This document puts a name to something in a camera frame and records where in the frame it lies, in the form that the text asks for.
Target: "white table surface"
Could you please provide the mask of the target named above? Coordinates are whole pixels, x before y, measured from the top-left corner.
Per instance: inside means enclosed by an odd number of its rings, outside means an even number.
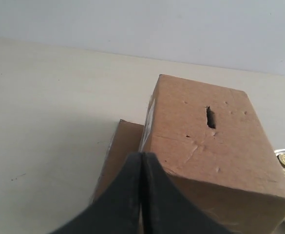
[[[159,74],[246,91],[285,148],[283,76],[0,38],[0,234],[46,234],[88,205],[117,122],[144,122]]]

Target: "cardboard box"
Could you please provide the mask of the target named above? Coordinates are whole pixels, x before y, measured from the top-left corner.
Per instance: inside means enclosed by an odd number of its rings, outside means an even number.
[[[285,217],[285,175],[245,92],[161,75],[140,150],[180,191],[237,234],[270,234]]]
[[[120,120],[104,161],[93,200],[96,200],[115,179],[126,156],[137,152],[143,132],[143,125]]]

